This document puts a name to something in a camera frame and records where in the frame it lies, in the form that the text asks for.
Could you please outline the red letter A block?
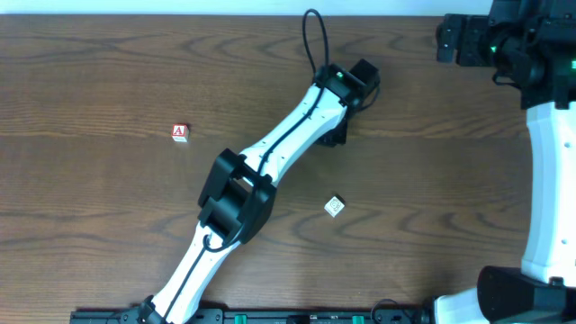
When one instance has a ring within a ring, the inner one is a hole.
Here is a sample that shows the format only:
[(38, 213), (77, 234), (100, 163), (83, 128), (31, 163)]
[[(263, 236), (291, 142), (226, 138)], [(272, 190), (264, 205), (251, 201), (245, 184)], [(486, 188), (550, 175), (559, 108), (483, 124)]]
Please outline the red letter A block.
[(172, 129), (172, 139), (175, 142), (187, 142), (189, 140), (190, 130), (186, 124), (174, 124)]

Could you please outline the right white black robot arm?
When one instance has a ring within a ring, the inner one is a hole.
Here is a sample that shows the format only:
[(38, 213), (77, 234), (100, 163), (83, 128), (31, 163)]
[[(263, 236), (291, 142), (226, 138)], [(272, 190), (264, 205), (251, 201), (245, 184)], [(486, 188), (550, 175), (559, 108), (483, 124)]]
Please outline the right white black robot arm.
[(449, 13), (440, 62), (490, 67), (520, 92), (532, 149), (531, 216), (518, 267), (485, 266), (468, 290), (435, 298), (420, 323), (575, 320), (575, 3), (500, 0), (486, 15)]

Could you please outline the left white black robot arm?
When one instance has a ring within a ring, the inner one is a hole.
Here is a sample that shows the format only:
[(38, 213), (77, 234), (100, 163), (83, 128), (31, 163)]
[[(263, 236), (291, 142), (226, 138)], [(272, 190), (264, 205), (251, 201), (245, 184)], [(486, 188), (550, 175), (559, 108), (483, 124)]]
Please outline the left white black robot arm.
[(225, 258), (268, 221), (289, 168), (314, 144), (345, 144), (348, 120), (378, 94), (380, 81), (378, 68), (365, 59), (349, 70), (322, 67), (296, 108), (260, 141), (240, 153), (223, 150), (200, 194), (190, 247), (168, 283), (139, 306), (137, 321), (190, 320)]

